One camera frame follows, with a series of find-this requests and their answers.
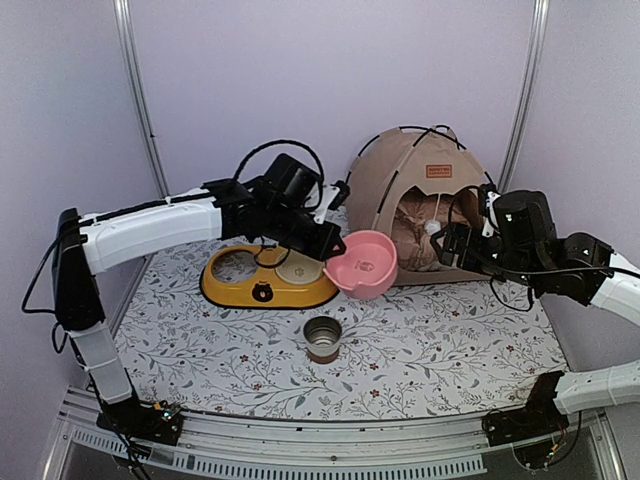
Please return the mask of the beige patterned pet pillow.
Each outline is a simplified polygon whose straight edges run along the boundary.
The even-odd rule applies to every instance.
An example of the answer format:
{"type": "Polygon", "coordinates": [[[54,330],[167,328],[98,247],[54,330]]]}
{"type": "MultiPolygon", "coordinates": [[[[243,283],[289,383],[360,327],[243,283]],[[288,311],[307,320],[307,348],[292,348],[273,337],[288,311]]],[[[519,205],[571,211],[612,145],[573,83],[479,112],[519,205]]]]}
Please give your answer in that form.
{"type": "MultiPolygon", "coordinates": [[[[442,229],[448,225],[448,215],[454,223],[462,223],[471,227],[481,227],[482,220],[478,214],[478,201],[473,191],[465,191],[456,199],[453,194],[441,195],[438,218],[442,229]]],[[[417,187],[412,187],[401,197],[392,222],[391,239],[393,240],[399,267],[410,272],[448,271],[453,267],[438,262],[430,245],[430,237],[425,232],[425,223],[433,215],[433,207],[426,195],[417,187]]]]}

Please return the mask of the pink pet bowl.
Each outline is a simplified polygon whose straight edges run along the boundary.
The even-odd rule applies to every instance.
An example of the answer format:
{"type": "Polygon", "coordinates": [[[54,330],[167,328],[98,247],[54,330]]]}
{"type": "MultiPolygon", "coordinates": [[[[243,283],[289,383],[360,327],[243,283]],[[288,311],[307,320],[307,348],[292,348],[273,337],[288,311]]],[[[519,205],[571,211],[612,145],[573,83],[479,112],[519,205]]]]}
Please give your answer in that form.
{"type": "Polygon", "coordinates": [[[361,230],[344,238],[344,254],[327,261],[324,273],[345,295],[372,300],[387,292],[398,274],[395,244],[386,234],[361,230]]]}

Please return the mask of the cream pet bowl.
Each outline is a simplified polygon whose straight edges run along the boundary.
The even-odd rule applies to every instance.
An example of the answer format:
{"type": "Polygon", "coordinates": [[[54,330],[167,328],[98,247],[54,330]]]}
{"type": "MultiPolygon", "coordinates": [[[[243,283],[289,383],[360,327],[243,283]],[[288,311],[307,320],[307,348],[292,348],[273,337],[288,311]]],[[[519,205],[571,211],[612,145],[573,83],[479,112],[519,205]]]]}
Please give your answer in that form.
{"type": "Polygon", "coordinates": [[[278,262],[279,265],[275,268],[276,275],[287,286],[308,286],[323,276],[323,262],[294,250],[286,252],[278,262]]]}

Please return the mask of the beige pet tent fabric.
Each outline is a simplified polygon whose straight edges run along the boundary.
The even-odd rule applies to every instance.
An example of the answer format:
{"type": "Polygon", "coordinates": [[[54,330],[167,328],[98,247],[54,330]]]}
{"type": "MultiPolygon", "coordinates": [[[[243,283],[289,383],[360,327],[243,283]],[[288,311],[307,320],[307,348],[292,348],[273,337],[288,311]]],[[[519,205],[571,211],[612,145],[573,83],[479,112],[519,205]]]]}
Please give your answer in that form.
{"type": "Polygon", "coordinates": [[[394,242],[397,286],[481,281],[481,274],[441,264],[431,237],[455,222],[482,228],[477,194],[486,170],[446,125],[401,126],[371,139],[347,175],[349,230],[375,230],[394,242]]]}

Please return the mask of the yellow double bowl holder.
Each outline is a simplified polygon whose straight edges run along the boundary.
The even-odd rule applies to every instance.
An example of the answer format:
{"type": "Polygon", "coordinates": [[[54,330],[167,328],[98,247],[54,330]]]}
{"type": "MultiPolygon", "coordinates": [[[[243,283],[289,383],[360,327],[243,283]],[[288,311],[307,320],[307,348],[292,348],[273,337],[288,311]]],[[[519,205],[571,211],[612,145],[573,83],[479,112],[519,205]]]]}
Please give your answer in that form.
{"type": "Polygon", "coordinates": [[[231,309],[304,310],[322,306],[338,295],[324,274],[316,282],[291,287],[276,275],[282,247],[237,245],[213,256],[200,278],[203,296],[212,304],[231,309]]]}

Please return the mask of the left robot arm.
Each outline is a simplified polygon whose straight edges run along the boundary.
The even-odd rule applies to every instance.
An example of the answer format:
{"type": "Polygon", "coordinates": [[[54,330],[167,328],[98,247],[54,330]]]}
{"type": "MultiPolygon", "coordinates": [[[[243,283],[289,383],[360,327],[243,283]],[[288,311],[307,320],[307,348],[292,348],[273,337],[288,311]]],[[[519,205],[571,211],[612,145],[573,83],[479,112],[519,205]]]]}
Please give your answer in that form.
{"type": "Polygon", "coordinates": [[[326,221],[349,196],[342,181],[324,176],[287,154],[246,182],[215,180],[178,196],[103,214],[59,217],[52,262],[54,315],[69,333],[111,419],[128,434],[148,426],[148,412],[132,398],[95,277],[108,269],[170,247],[210,240],[265,238],[326,261],[345,252],[339,227],[326,221]]]}

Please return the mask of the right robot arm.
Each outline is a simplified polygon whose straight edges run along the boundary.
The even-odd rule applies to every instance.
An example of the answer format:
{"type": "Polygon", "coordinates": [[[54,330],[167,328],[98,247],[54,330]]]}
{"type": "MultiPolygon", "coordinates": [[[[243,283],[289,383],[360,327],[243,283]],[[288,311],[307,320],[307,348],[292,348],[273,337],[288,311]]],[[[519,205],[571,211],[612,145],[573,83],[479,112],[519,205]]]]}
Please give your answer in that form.
{"type": "MultiPolygon", "coordinates": [[[[584,233],[556,234],[546,196],[540,191],[498,193],[493,185],[470,187],[477,198],[480,228],[448,219],[430,244],[446,266],[511,281],[529,299],[546,294],[639,322],[639,269],[609,244],[584,233]]],[[[517,427],[537,436],[556,414],[639,400],[639,364],[629,362],[587,372],[543,374],[517,415],[517,427]]]]}

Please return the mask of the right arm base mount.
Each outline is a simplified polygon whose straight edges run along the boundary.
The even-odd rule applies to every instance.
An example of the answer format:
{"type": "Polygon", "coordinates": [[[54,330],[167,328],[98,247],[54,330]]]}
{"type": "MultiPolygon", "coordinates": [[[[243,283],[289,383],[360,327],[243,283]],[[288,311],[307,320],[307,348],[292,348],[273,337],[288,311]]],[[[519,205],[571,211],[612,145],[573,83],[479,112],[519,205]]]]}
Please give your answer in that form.
{"type": "Polygon", "coordinates": [[[568,417],[555,407],[493,409],[481,420],[489,445],[510,444],[517,463],[527,470],[546,469],[560,459],[568,427],[568,417]]]}

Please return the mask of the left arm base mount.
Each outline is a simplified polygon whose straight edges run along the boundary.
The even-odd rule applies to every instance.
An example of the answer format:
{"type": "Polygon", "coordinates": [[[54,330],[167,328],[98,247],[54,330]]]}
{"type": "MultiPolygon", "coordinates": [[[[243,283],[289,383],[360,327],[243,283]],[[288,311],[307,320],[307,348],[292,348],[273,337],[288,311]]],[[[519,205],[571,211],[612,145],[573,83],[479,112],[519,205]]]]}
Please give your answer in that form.
{"type": "Polygon", "coordinates": [[[137,397],[114,404],[100,402],[96,425],[123,437],[147,440],[169,446],[178,444],[183,417],[166,402],[160,407],[144,405],[137,397]]]}

